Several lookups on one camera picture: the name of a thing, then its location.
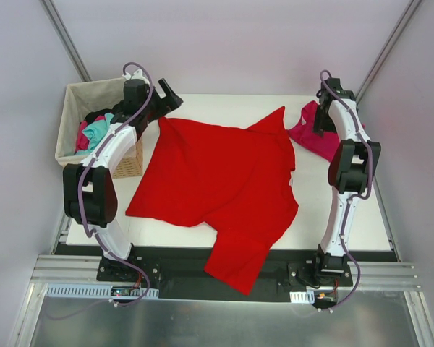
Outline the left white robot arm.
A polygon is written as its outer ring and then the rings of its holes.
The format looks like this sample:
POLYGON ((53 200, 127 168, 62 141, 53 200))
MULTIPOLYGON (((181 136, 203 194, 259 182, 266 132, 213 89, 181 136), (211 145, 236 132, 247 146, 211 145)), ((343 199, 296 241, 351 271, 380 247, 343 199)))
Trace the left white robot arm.
POLYGON ((164 78, 158 84, 163 97, 144 80, 127 80, 106 135, 84 160, 63 170, 65 214, 84 228, 87 237, 97 240, 104 257, 116 260, 113 271, 123 281, 133 280, 139 265, 129 257, 132 245, 116 219, 113 174, 149 123, 182 105, 183 100, 164 78))

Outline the red t shirt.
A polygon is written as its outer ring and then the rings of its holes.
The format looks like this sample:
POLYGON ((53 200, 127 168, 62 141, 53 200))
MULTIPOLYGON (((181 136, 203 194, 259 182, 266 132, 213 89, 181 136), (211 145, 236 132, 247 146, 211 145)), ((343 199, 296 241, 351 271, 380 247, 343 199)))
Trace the red t shirt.
POLYGON ((208 224, 217 236, 205 272, 250 294, 270 248, 299 208, 284 113, 278 108, 245 129, 161 118, 126 214, 175 226, 208 224))

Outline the magenta t shirt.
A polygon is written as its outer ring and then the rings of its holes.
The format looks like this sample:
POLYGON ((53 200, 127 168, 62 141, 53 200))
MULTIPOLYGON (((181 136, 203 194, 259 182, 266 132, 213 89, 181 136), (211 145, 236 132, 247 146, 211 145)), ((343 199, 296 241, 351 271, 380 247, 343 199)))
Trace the magenta t shirt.
POLYGON ((313 127, 317 110, 318 103, 316 101, 312 100, 307 103, 302 108, 297 124, 288 129, 287 132, 297 144, 331 163, 339 148, 340 139, 333 132, 324 132, 323 135, 314 133, 313 127))

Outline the wicker basket with cloth liner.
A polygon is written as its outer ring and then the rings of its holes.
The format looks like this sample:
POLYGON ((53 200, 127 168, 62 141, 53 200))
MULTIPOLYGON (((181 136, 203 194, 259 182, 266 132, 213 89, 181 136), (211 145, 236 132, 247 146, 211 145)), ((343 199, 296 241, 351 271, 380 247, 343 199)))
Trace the wicker basket with cloth liner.
POLYGON ((101 144, 124 99, 124 82, 116 78, 66 86, 55 152, 60 166, 78 164, 101 144))

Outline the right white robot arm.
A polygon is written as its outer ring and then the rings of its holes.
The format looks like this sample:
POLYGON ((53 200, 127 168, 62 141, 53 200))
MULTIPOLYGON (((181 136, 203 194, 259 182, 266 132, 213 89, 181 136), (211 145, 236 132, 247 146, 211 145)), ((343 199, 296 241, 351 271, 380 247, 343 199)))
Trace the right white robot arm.
POLYGON ((332 203, 328 223, 311 267, 314 286, 339 282, 350 271, 348 241, 358 202, 371 195, 381 145, 366 134, 354 93, 327 70, 320 73, 319 106, 313 131, 337 134, 339 146, 328 169, 332 203))

